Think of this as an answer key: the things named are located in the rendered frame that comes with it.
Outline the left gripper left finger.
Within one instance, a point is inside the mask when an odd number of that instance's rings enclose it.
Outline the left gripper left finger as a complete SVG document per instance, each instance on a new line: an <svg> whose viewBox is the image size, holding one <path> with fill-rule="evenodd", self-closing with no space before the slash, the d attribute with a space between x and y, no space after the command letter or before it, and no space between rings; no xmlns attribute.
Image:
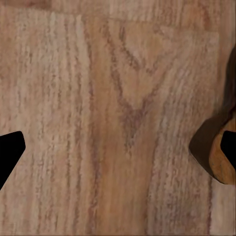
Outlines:
<svg viewBox="0 0 236 236"><path fill-rule="evenodd" d="M21 131L0 136L0 190L26 149Z"/></svg>

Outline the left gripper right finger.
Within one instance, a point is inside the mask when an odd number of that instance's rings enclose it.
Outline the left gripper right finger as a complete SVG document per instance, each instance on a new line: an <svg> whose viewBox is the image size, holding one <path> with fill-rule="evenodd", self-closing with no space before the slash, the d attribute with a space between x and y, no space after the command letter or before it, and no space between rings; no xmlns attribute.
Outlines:
<svg viewBox="0 0 236 236"><path fill-rule="evenodd" d="M236 133L226 130L220 148L236 170Z"/></svg>

